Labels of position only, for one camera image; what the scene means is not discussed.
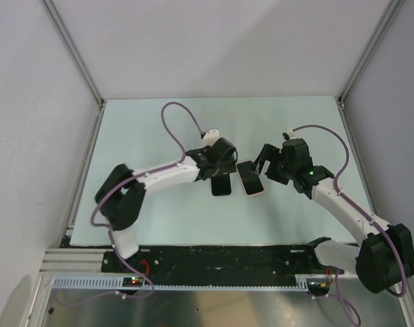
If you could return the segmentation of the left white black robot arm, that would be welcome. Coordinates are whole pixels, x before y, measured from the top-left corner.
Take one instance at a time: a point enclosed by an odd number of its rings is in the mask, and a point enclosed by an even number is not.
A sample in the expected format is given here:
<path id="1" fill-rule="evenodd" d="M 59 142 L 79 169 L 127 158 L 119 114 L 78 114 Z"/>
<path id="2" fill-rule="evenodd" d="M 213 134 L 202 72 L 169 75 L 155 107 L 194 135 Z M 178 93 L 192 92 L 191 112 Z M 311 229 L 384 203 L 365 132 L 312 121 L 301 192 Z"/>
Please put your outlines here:
<path id="1" fill-rule="evenodd" d="M 138 220 L 146 196 L 184 183 L 219 178 L 236 171 L 237 148 L 227 139 L 218 138 L 211 145 L 183 151 L 182 158 L 148 170 L 131 170 L 125 164 L 114 167 L 95 194 L 96 209 L 106 219 L 112 247 L 118 253 L 116 263 L 124 271 L 140 265 L 139 244 L 134 223 Z"/>

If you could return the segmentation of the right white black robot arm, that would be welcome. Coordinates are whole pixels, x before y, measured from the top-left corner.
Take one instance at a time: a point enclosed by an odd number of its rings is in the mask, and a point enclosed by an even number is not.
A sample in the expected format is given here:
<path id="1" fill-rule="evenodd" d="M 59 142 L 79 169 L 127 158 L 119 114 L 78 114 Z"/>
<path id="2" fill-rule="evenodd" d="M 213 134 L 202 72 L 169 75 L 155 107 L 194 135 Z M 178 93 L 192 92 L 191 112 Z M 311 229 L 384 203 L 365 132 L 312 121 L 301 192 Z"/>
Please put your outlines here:
<path id="1" fill-rule="evenodd" d="M 320 273 L 332 266 L 356 274 L 372 293 L 399 283 L 398 295 L 405 295 L 407 279 L 414 275 L 410 230 L 401 223 L 392 225 L 356 204 L 327 168 L 314 165 L 303 139 L 286 140 L 280 148 L 265 144 L 251 171 L 264 171 L 268 179 L 284 185 L 292 182 L 298 193 L 324 207 L 356 241 L 355 245 L 347 245 L 328 237 L 314 240 L 310 243 L 313 250 L 303 257 L 308 271 Z"/>

